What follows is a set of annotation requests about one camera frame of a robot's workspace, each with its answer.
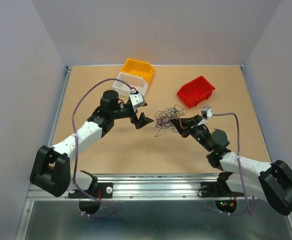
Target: black bracket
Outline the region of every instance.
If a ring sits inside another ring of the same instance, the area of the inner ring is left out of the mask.
[[[60,154],[44,145],[37,151],[29,180],[53,196],[60,197],[71,183],[70,173],[67,154]]]
[[[292,212],[292,169],[277,160],[258,177],[269,205],[282,215]]]
[[[98,182],[98,178],[96,176],[83,170],[81,172],[91,176],[92,178],[90,186],[88,187],[87,190],[85,190],[87,194],[93,196],[94,198],[98,198],[99,197],[98,190],[100,190],[101,197],[103,199],[113,198],[113,192],[107,193],[106,191],[108,187],[111,187],[113,189],[114,184],[112,182]],[[68,193],[68,198],[69,199],[89,199],[88,196],[86,196],[79,190],[75,190],[73,193]]]

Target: gray wall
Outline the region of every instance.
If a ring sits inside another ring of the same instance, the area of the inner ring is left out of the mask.
[[[0,240],[15,239],[65,68],[30,0],[0,0]]]
[[[292,0],[283,0],[244,67],[273,161],[292,168]]]
[[[32,0],[67,66],[238,65],[281,0]]]

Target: wooden board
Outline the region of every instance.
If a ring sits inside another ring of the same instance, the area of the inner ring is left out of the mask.
[[[261,129],[239,66],[155,66],[153,80],[145,99],[148,106],[139,108],[147,117],[173,107],[185,107],[176,93],[181,86],[203,75],[216,90],[210,99],[188,110],[187,117],[200,114],[201,107],[210,105],[214,113],[234,112],[240,125],[242,156],[269,162]],[[73,133],[71,116],[81,97],[96,83],[115,78],[121,66],[76,66],[65,93],[54,143]],[[105,90],[112,89],[113,82],[106,82],[92,91],[82,102],[75,116],[79,128],[95,108]],[[229,149],[237,151],[237,129],[233,116],[214,117],[208,128],[221,129],[227,133]],[[93,174],[177,174],[218,173],[206,159],[207,151],[191,136],[182,138],[172,130],[158,129],[151,123],[136,130],[129,119],[115,121],[112,130],[92,144],[79,156],[78,169]]]

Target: purple wire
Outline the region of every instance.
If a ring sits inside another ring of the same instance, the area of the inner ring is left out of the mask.
[[[72,113],[72,116],[71,116],[71,124],[72,124],[72,129],[74,131],[74,135],[75,135],[75,167],[74,167],[74,173],[73,173],[73,176],[72,176],[72,181],[73,183],[75,184],[76,188],[81,192],[83,193],[85,196],[89,197],[90,199],[92,200],[95,200],[96,202],[99,202],[101,204],[105,204],[105,205],[108,205],[108,206],[111,206],[113,208],[113,211],[110,212],[110,213],[107,213],[107,214],[104,214],[104,215],[99,215],[99,216],[94,216],[94,215],[88,215],[86,213],[84,213],[85,216],[88,216],[88,217],[91,217],[91,218],[104,218],[104,217],[108,217],[112,214],[114,214],[116,211],[117,211],[117,208],[114,204],[110,203],[110,202],[107,202],[107,201],[103,201],[103,200],[100,200],[96,197],[93,197],[92,195],[88,194],[87,192],[85,192],[76,182],[76,173],[77,173],[77,165],[78,165],[78,137],[77,137],[77,129],[76,129],[76,125],[75,125],[75,113],[78,109],[78,107],[80,106],[80,104],[82,103],[82,101],[87,97],[87,95],[92,91],[94,90],[97,86],[101,85],[102,83],[105,83],[105,82],[108,82],[108,81],[118,81],[118,82],[121,82],[123,84],[125,84],[127,87],[129,87],[130,89],[132,89],[132,87],[125,81],[121,80],[121,79],[118,79],[118,78],[108,78],[108,79],[105,79],[103,81],[100,81],[99,83],[97,83],[95,86],[93,86],[91,89],[88,90],[88,92],[86,92],[86,94],[84,96],[82,96],[82,98],[79,100],[79,102],[77,103],[75,109],[74,109],[74,112]]]
[[[238,162],[241,185],[242,185],[242,189],[243,189],[243,192],[244,192],[245,202],[246,202],[246,207],[247,207],[247,210],[245,211],[245,213],[248,212],[249,215],[253,215],[254,208],[255,208],[256,203],[258,202],[258,199],[257,199],[256,202],[254,202],[254,196],[253,196],[252,197],[252,203],[251,203],[251,206],[250,206],[249,201],[248,201],[248,196],[247,196],[247,189],[246,189],[246,186],[245,186],[245,183],[244,183],[243,168],[242,168],[242,164],[241,164],[241,160],[240,160],[241,143],[240,143],[240,124],[239,124],[239,121],[238,121],[238,117],[233,112],[213,113],[213,116],[228,116],[228,115],[233,115],[235,117],[235,119],[236,119],[236,125],[237,125],[237,162]]]
[[[187,110],[185,108],[182,108],[179,105],[175,105],[173,107],[166,108],[164,111],[158,111],[155,114],[155,128],[158,128],[158,132],[155,135],[156,137],[159,137],[159,132],[162,129],[171,129],[174,133],[177,133],[175,126],[171,123],[171,119],[179,119],[181,116],[185,116],[187,113]]]

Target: purple cable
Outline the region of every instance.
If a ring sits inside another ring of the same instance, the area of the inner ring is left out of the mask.
[[[243,192],[244,192],[245,202],[246,202],[246,207],[247,207],[247,210],[245,212],[242,212],[242,213],[239,212],[237,215],[243,214],[243,213],[247,213],[247,212],[249,213],[249,215],[253,215],[254,207],[255,207],[256,203],[258,202],[258,199],[257,199],[256,202],[254,202],[254,196],[253,196],[252,197],[252,203],[251,203],[251,206],[250,206],[249,201],[248,201],[248,196],[247,196],[247,189],[246,189],[246,186],[245,186],[245,183],[244,183],[243,169],[242,169],[241,160],[240,160],[241,143],[240,143],[240,124],[239,124],[239,121],[238,121],[238,117],[233,112],[213,113],[213,116],[228,116],[228,115],[233,115],[235,117],[235,119],[236,119],[236,125],[237,125],[237,162],[238,162],[241,185],[242,185],[242,189],[243,189]]]
[[[111,206],[113,208],[113,211],[110,212],[110,213],[107,213],[107,214],[104,214],[104,215],[99,215],[99,216],[94,216],[94,215],[88,215],[84,212],[82,212],[82,214],[84,214],[85,216],[88,216],[88,217],[92,217],[92,218],[104,218],[104,217],[108,217],[112,214],[114,214],[116,211],[117,211],[117,208],[114,204],[110,203],[110,202],[106,202],[106,201],[102,201],[96,197],[93,197],[92,195],[86,193],[76,182],[76,172],[77,172],[77,165],[78,165],[78,137],[76,135],[77,133],[77,129],[76,129],[76,125],[75,125],[75,113],[78,109],[78,107],[80,106],[80,104],[82,103],[82,101],[87,97],[87,95],[92,91],[94,90],[97,86],[101,85],[102,83],[105,83],[105,82],[108,82],[108,81],[118,81],[118,82],[121,82],[123,84],[125,84],[127,87],[129,87],[129,89],[132,89],[132,87],[125,81],[121,80],[121,79],[117,79],[117,78],[108,78],[108,79],[105,79],[103,81],[100,81],[99,83],[97,83],[95,86],[93,86],[91,89],[88,90],[88,92],[86,92],[86,94],[84,96],[82,96],[82,98],[79,100],[79,102],[77,103],[75,109],[74,109],[74,112],[72,113],[72,116],[71,116],[71,124],[72,124],[72,129],[74,131],[74,135],[75,135],[75,167],[74,167],[74,173],[73,173],[73,176],[72,176],[72,181],[73,183],[75,184],[76,188],[81,192],[83,193],[84,195],[86,195],[87,197],[89,197],[90,199],[92,200],[95,200],[96,202],[99,202],[101,204],[105,204],[105,205],[108,205],[108,206]]]

